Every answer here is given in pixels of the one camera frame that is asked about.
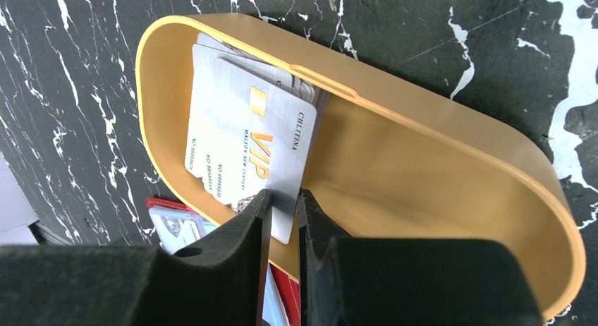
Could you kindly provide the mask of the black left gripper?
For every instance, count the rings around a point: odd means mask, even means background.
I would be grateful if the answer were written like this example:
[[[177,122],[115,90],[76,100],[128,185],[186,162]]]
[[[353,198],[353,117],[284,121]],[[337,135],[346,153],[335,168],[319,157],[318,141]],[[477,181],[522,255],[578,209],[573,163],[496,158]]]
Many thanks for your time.
[[[42,246],[74,246],[74,243],[52,232],[45,225],[37,221],[28,229],[32,232],[36,242]]]

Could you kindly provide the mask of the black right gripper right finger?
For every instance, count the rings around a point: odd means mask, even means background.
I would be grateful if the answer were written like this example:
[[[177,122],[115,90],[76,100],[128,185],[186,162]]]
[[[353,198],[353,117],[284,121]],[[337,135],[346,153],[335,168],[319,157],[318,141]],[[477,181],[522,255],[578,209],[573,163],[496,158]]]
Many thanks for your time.
[[[351,236],[298,198],[304,325],[541,325],[515,256],[484,239]]]

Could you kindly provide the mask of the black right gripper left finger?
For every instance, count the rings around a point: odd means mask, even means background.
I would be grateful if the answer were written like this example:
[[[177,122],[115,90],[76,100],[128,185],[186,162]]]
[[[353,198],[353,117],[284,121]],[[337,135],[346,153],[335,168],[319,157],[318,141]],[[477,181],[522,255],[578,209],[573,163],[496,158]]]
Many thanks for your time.
[[[272,195],[169,254],[150,246],[4,246],[2,325],[260,325]]]

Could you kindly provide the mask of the red leather card holder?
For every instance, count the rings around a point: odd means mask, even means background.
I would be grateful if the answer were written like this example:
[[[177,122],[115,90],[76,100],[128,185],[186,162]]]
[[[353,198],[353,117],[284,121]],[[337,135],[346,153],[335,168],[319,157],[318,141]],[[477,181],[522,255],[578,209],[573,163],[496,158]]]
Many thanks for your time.
[[[189,246],[216,229],[216,225],[187,205],[147,198],[146,206],[160,246],[170,254]],[[300,288],[286,273],[268,265],[262,319],[266,325],[300,325]]]

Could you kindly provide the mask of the yellow oval tray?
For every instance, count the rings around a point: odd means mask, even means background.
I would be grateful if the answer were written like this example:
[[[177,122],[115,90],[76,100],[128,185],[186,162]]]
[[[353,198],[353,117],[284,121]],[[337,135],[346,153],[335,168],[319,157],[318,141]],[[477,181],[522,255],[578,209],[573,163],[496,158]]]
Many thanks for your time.
[[[242,13],[166,16],[140,38],[140,130],[154,168],[215,224],[233,212],[183,166],[200,33],[317,86],[331,99],[303,187],[354,236],[476,238],[517,258],[549,320],[586,272],[582,237],[556,172],[525,135],[496,119]]]

